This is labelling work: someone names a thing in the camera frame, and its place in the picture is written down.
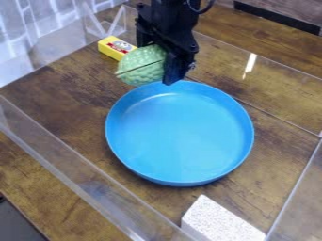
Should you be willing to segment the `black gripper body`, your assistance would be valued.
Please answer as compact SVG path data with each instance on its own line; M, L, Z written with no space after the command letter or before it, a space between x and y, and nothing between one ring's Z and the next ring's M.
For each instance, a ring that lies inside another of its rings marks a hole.
M151 31L155 43L169 53L177 55L200 52L200 45L193 35L198 14L186 0L150 0L137 4L137 31Z

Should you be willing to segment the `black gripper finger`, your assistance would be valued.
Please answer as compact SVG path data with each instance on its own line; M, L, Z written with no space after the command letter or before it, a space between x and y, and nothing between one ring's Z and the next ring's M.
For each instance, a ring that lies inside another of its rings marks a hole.
M138 47L145 47L155 43L154 33L151 31L137 31Z
M177 55L171 52L166 54L163 63L162 82L170 86L181 81L187 72L195 68L195 58L193 55Z

